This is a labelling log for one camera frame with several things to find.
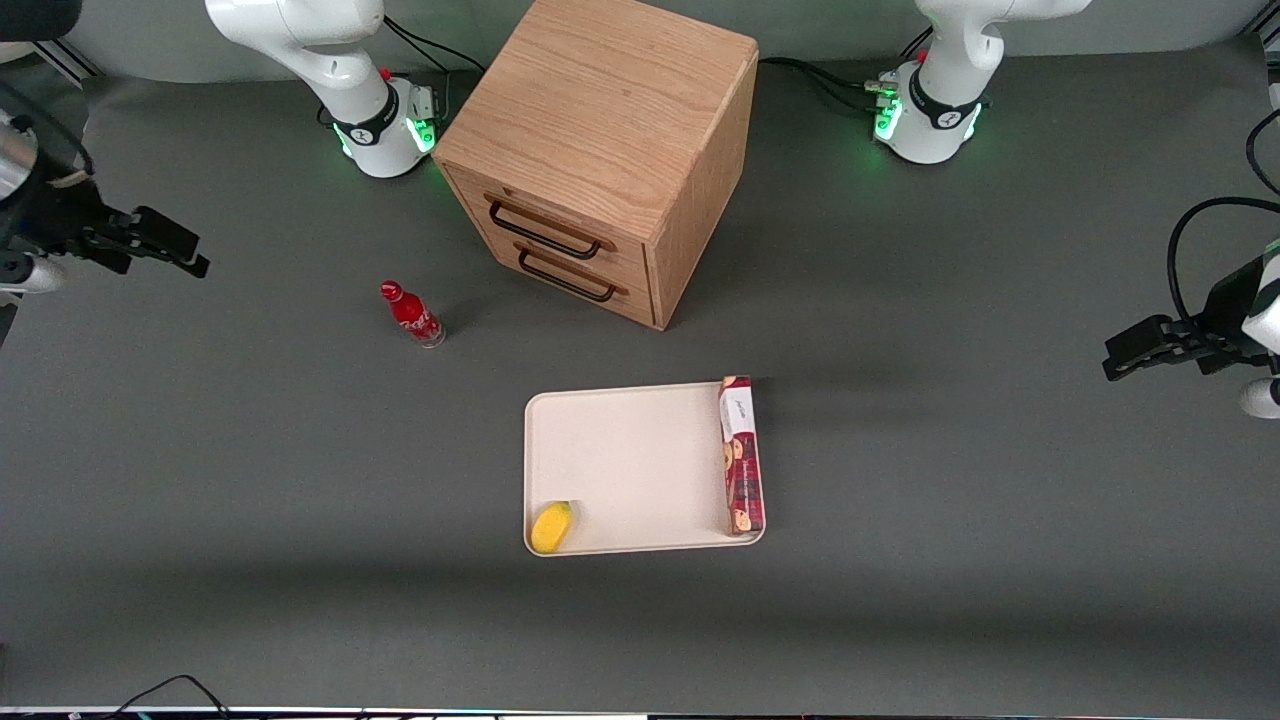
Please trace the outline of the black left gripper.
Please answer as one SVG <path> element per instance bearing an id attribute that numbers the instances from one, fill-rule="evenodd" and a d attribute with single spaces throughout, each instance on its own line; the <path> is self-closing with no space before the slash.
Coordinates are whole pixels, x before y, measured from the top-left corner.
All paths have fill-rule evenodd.
<path id="1" fill-rule="evenodd" d="M 1274 259 L 1258 256 L 1210 291 L 1196 324 L 1221 350 L 1197 360 L 1185 322 L 1152 315 L 1106 340 L 1108 382 L 1138 370 L 1196 361 L 1202 375 L 1233 365 L 1274 369 Z"/>

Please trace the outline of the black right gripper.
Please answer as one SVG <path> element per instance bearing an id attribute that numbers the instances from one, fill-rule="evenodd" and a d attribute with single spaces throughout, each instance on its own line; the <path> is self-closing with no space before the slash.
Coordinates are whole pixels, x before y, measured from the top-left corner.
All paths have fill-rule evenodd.
<path id="1" fill-rule="evenodd" d="M 82 176 L 59 186 L 32 173 L 19 182 L 3 177 L 3 274 L 33 275 L 37 259 L 72 256 L 124 275 L 137 258 L 175 266 L 202 279 L 210 261 L 198 236 L 163 213 L 106 205 L 96 183 Z"/>

